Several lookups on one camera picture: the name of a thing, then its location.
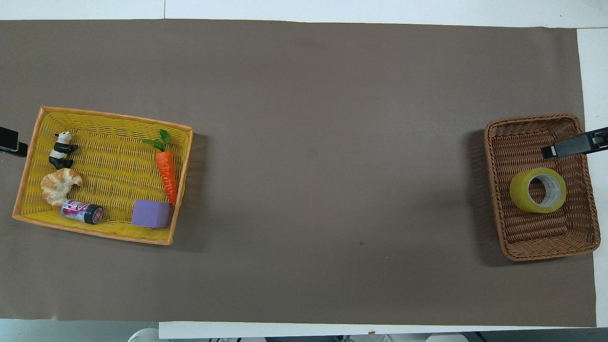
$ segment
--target brown wicker basket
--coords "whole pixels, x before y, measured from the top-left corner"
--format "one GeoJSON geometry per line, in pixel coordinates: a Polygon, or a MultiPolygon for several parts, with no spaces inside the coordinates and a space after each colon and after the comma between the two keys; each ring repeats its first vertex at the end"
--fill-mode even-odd
{"type": "MultiPolygon", "coordinates": [[[[599,247],[599,224],[586,155],[544,159],[541,148],[582,133],[572,114],[510,117],[491,122],[485,130],[485,150],[494,219],[500,245],[511,260],[535,260],[589,253],[599,247]],[[550,214],[520,210],[509,186],[523,170],[547,167],[566,183],[564,205],[550,214]]],[[[530,195],[544,196],[532,183],[530,195]]]]}

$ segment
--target black clamp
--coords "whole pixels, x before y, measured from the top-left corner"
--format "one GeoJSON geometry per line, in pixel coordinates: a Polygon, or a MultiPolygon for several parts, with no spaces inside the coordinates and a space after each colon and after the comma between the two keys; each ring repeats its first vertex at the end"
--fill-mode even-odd
{"type": "Polygon", "coordinates": [[[558,141],[555,144],[541,148],[545,159],[565,157],[577,153],[593,153],[608,149],[608,127],[588,131],[573,138],[558,141]]]}
{"type": "Polygon", "coordinates": [[[0,152],[17,157],[26,157],[27,144],[19,142],[19,133],[0,127],[0,152]]]}

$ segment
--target croissant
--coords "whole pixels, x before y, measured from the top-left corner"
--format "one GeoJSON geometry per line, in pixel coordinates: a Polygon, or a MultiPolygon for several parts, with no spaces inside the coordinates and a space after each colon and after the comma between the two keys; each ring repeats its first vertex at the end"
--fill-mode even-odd
{"type": "Polygon", "coordinates": [[[78,172],[63,168],[44,176],[40,182],[42,198],[52,206],[60,206],[67,201],[66,195],[72,185],[82,186],[82,177],[78,172]]]}

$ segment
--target yellow basket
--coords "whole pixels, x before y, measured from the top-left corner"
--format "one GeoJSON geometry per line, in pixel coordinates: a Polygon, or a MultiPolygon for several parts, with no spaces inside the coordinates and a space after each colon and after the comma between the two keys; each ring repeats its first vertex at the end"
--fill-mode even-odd
{"type": "Polygon", "coordinates": [[[41,107],[32,135],[26,166],[19,185],[13,218],[67,231],[110,239],[171,245],[184,196],[192,127],[160,120],[97,111],[41,107]],[[135,200],[169,202],[164,192],[154,154],[156,149],[142,139],[157,139],[160,129],[171,134],[167,149],[174,154],[178,200],[168,228],[153,229],[131,224],[135,200]],[[40,181],[55,171],[49,153],[57,141],[55,133],[72,132],[70,153],[83,186],[74,186],[68,198],[103,207],[96,225],[61,217],[57,207],[42,198],[40,181]]]}

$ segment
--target can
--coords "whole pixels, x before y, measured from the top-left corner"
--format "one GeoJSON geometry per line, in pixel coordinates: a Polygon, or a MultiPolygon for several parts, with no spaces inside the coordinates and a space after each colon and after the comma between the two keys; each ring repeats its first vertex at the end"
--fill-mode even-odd
{"type": "Polygon", "coordinates": [[[103,208],[95,204],[67,200],[61,206],[61,216],[96,225],[102,220],[103,208]]]}

